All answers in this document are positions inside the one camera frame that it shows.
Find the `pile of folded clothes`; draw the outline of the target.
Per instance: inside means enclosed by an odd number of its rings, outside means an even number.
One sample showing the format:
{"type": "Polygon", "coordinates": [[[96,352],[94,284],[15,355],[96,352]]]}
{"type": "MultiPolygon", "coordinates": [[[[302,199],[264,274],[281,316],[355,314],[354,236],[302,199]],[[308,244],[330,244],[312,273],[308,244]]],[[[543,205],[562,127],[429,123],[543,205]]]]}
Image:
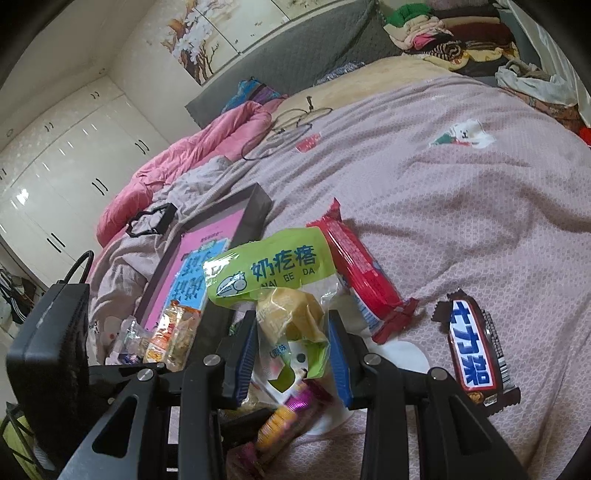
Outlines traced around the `pile of folded clothes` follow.
{"type": "Polygon", "coordinates": [[[521,58],[516,34],[491,4],[407,3],[384,18],[384,30],[402,53],[469,77],[492,77],[521,58]]]}

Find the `white wardrobe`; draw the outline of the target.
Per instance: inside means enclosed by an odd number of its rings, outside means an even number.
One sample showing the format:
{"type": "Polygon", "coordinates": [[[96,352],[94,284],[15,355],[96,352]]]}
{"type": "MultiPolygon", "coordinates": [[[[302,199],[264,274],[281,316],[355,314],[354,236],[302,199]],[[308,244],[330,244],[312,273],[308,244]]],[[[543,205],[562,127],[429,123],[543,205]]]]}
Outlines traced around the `white wardrobe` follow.
{"type": "Polygon", "coordinates": [[[105,207],[167,141],[109,79],[48,109],[1,153],[1,237],[44,285],[85,251],[105,207]]]}

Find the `grey headboard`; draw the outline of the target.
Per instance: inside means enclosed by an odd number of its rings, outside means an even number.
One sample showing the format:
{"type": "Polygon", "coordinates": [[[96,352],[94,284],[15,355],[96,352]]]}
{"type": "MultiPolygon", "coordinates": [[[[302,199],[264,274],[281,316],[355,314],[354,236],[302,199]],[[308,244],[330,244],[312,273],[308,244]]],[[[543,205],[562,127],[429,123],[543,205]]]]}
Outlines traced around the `grey headboard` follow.
{"type": "Polygon", "coordinates": [[[401,53],[384,30],[377,3],[353,1],[281,30],[224,69],[185,109],[204,128],[242,80],[253,78],[290,96],[346,63],[369,64],[401,53]]]}

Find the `purple biscuit snack pack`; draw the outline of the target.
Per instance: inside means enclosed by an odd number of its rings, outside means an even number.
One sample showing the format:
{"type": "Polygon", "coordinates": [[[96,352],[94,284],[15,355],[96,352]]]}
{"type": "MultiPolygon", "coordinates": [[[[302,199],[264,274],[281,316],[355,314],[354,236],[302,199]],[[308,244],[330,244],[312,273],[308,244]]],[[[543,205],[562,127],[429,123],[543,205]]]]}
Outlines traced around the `purple biscuit snack pack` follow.
{"type": "Polygon", "coordinates": [[[298,382],[287,400],[260,427],[254,442],[257,461],[266,464],[273,460],[288,443],[318,420],[333,399],[317,380],[298,382]]]}

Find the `brown Snickers bar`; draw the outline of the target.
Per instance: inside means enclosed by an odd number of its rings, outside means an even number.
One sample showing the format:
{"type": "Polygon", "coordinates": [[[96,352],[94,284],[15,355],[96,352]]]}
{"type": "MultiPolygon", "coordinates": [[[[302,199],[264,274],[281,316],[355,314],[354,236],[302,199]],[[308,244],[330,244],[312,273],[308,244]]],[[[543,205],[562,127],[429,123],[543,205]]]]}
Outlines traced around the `brown Snickers bar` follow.
{"type": "Polygon", "coordinates": [[[437,303],[432,320],[446,333],[456,379],[486,415],[521,402],[491,315],[459,289],[437,303]]]}

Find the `red bag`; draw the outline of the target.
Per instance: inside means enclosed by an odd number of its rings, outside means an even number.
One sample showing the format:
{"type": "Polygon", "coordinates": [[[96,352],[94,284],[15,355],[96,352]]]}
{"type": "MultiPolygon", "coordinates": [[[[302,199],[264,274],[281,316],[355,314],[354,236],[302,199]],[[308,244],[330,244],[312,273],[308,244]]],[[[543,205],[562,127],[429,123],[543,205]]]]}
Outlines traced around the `red bag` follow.
{"type": "Polygon", "coordinates": [[[581,127],[578,135],[588,146],[591,146],[591,129],[589,127],[581,127]]]}

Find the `blue purple pillow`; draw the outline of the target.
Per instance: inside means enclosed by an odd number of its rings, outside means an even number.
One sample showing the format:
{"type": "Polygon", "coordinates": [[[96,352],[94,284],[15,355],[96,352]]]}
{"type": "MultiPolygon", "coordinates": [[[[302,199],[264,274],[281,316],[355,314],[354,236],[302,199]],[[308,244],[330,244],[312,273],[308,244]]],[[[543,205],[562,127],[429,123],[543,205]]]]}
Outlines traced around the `blue purple pillow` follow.
{"type": "Polygon", "coordinates": [[[253,101],[264,105],[276,99],[283,99],[283,94],[277,92],[266,83],[260,82],[256,78],[242,80],[238,83],[238,90],[228,102],[225,103],[221,112],[225,113],[228,110],[242,105],[246,101],[253,101]]]}

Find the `white curtain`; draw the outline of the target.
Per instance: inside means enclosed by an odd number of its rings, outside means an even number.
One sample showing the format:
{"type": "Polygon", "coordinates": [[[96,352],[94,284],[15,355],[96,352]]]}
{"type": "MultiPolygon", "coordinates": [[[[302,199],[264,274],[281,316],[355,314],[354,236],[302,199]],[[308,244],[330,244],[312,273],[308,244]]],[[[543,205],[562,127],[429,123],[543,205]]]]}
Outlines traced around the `white curtain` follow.
{"type": "Polygon", "coordinates": [[[573,64],[550,33],[514,1],[506,1],[530,43],[538,53],[541,67],[551,75],[559,75],[575,94],[579,113],[587,127],[590,126],[590,94],[573,64]]]}

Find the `tree wall painting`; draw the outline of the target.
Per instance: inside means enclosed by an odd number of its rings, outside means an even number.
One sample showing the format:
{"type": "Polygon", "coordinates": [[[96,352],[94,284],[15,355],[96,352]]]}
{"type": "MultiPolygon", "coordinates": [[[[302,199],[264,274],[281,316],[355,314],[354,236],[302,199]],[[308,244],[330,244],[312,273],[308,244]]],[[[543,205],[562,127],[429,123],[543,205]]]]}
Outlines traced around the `tree wall painting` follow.
{"type": "Polygon", "coordinates": [[[204,87],[271,35],[334,5],[332,1],[184,1],[144,38],[142,62],[165,57],[204,87]]]}

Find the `green milk snack bag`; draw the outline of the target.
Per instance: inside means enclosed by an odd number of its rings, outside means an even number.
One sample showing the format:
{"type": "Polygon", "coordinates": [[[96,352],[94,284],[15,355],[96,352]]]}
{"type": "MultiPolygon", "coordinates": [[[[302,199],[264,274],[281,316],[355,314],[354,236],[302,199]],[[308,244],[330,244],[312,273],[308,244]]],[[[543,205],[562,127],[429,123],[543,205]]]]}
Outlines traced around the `green milk snack bag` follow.
{"type": "Polygon", "coordinates": [[[254,379],[287,393],[301,379],[325,375],[325,313],[342,293],[327,239],[318,227],[288,228],[204,262],[208,299],[253,308],[259,328],[254,379]]]}

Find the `orange clear cake pack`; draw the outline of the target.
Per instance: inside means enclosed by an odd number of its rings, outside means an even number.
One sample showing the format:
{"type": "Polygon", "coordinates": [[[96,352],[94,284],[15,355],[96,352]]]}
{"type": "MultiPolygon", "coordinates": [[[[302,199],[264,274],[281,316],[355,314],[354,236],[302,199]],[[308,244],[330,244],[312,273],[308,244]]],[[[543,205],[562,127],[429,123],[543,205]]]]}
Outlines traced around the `orange clear cake pack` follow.
{"type": "Polygon", "coordinates": [[[197,336],[201,312],[172,300],[163,309],[143,357],[144,363],[163,363],[171,372],[181,371],[197,336]]]}

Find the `mauve bed blanket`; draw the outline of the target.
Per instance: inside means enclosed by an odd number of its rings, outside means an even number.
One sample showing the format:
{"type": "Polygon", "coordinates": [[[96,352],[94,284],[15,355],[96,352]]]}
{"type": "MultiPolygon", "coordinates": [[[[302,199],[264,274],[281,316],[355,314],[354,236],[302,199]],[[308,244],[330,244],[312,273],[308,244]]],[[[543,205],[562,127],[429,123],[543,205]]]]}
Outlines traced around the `mauve bed blanket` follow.
{"type": "MultiPolygon", "coordinates": [[[[334,199],[404,296],[432,312],[463,289],[493,317],[521,402],[492,421],[533,479],[556,479],[590,427],[590,151],[518,98],[459,75],[353,93],[344,79],[284,100],[238,161],[178,177],[189,216],[259,184],[266,235],[334,199]]],[[[91,285],[91,319],[127,316],[132,266],[91,285]]]]}

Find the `red wrapped snack bar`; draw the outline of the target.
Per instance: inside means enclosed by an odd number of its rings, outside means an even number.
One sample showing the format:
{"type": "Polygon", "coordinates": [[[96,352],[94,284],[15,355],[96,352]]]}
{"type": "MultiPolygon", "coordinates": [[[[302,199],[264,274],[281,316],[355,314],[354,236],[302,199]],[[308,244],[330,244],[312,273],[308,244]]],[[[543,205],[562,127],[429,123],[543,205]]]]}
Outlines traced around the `red wrapped snack bar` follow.
{"type": "Polygon", "coordinates": [[[342,221],[339,201],[334,199],[329,210],[308,227],[318,227],[325,236],[335,269],[355,296],[373,341],[383,345],[405,330],[419,300],[399,293],[370,251],[342,221]]]}

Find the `pink duvet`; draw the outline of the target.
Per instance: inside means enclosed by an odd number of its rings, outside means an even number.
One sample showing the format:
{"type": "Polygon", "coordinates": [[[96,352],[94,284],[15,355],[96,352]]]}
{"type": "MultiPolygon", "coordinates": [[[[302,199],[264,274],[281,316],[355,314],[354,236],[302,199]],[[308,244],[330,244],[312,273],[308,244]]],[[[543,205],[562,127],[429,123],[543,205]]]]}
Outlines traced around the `pink duvet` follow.
{"type": "Polygon", "coordinates": [[[131,239],[125,233],[128,222],[139,212],[164,203],[167,190],[186,172],[216,157],[231,163],[238,161],[270,130],[273,112],[281,103],[281,98],[263,105],[245,102],[221,114],[199,132],[176,141],[140,167],[99,217],[96,238],[102,251],[90,271],[88,282],[92,287],[96,288],[121,266],[132,266],[142,276],[151,277],[170,235],[131,239]]]}

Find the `dark tray with pink book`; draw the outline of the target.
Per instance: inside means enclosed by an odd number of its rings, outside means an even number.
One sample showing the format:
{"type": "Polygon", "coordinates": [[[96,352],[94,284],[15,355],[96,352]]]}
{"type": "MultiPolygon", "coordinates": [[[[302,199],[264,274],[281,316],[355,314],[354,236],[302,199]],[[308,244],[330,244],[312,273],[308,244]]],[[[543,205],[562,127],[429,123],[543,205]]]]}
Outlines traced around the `dark tray with pink book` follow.
{"type": "Polygon", "coordinates": [[[271,200],[259,184],[199,212],[173,236],[144,289],[134,317],[154,330],[171,302],[204,310],[207,300],[204,262],[243,243],[256,241],[263,232],[271,200]]]}

